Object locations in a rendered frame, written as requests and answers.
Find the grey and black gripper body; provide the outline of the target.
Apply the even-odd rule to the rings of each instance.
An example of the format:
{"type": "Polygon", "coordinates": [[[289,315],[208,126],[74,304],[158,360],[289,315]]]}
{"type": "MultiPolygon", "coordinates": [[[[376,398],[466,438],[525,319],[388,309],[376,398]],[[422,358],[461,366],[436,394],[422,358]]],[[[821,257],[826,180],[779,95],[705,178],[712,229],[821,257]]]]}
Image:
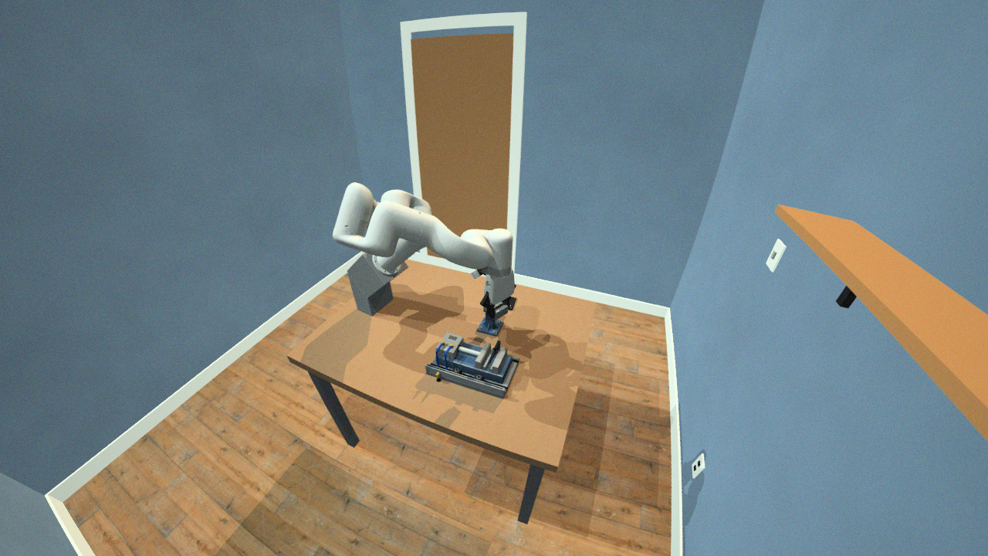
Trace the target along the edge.
{"type": "Polygon", "coordinates": [[[485,276],[484,296],[489,292],[489,300],[492,305],[497,305],[501,300],[505,300],[514,294],[515,280],[514,269],[508,276],[497,277],[485,276]]]}

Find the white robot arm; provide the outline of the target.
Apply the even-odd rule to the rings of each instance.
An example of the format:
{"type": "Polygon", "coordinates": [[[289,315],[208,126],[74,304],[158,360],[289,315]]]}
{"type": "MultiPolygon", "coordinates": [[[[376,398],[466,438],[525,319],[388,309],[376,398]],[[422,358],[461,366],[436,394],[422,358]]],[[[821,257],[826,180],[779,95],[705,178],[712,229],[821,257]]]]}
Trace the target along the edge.
{"type": "Polygon", "coordinates": [[[450,263],[476,269],[473,279],[511,273],[514,237],[507,229],[470,229],[458,237],[431,215],[429,203],[415,195],[390,190],[381,203],[373,200],[366,186],[348,185],[333,237],[339,244],[371,254],[381,273],[398,273],[400,264],[425,246],[450,263]]]}

